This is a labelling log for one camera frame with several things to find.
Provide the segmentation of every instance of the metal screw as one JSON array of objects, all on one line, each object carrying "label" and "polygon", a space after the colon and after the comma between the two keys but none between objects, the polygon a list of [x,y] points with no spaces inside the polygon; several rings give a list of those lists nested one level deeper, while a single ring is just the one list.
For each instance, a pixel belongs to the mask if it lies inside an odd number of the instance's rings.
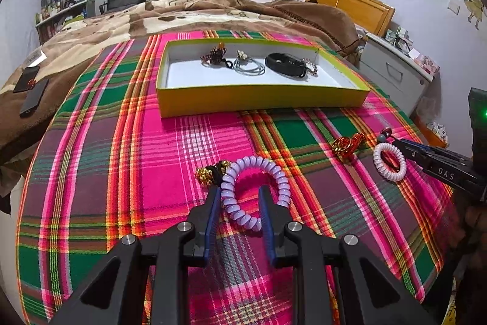
[{"label": "metal screw", "polygon": [[180,222],[178,223],[178,230],[179,231],[188,231],[191,230],[193,225],[190,222]]},{"label": "metal screw", "polygon": [[132,245],[135,242],[135,235],[133,234],[126,234],[122,237],[122,244],[124,245]]},{"label": "metal screw", "polygon": [[357,238],[357,236],[354,236],[353,234],[347,234],[343,240],[345,241],[345,244],[347,245],[357,245],[357,243],[359,242],[359,239]]},{"label": "metal screw", "polygon": [[303,228],[303,225],[299,222],[289,222],[287,228],[291,231],[300,231]]}]

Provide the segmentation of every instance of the black hair tie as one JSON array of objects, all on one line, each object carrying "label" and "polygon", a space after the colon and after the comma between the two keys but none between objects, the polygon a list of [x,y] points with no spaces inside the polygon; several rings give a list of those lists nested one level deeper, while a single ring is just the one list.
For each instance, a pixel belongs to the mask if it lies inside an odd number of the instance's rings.
[{"label": "black hair tie", "polygon": [[306,63],[289,54],[272,53],[265,58],[265,66],[286,76],[303,78],[306,75]]}]

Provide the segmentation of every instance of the cabinet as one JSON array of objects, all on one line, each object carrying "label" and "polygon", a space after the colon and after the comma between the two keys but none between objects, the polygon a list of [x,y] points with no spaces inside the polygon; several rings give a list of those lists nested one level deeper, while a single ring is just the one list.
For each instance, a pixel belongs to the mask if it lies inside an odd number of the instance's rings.
[{"label": "cabinet", "polygon": [[378,85],[408,116],[433,77],[396,47],[373,34],[360,57],[359,71]]}]

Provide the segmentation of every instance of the black phone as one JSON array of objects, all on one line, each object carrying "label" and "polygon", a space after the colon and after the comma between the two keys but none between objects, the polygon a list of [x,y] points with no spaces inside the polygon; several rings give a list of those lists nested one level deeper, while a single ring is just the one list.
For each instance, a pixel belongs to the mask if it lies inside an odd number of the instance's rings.
[{"label": "black phone", "polygon": [[36,86],[29,91],[25,98],[22,109],[20,110],[20,117],[27,117],[32,115],[40,104],[44,91],[46,90],[49,79],[41,80]]},{"label": "black phone", "polygon": [[40,69],[40,66],[28,66],[22,74],[14,87],[14,93],[27,91],[29,89],[29,80],[35,78]]}]

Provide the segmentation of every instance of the plaid tablecloth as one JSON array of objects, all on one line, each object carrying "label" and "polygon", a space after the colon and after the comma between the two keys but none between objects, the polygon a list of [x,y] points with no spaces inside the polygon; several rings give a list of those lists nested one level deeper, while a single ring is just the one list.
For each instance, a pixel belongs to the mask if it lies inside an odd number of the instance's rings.
[{"label": "plaid tablecloth", "polygon": [[[322,234],[352,232],[384,258],[418,300],[441,269],[451,191],[408,162],[398,184],[372,162],[376,136],[419,141],[412,122],[373,88],[361,108],[274,109],[161,119],[155,78],[167,41],[252,37],[318,46],[302,38],[245,32],[156,35],[101,52],[80,77],[42,139],[25,184],[18,230],[21,301],[30,323],[46,324],[100,257],[123,235],[163,232],[204,201],[194,170],[257,154],[288,174],[295,220]],[[350,164],[331,143],[362,131]],[[239,179],[242,207],[257,214],[257,171]],[[193,323],[291,322],[289,269],[269,267],[260,234],[220,218],[216,251],[191,269]],[[145,318],[150,312],[150,285]]]}]

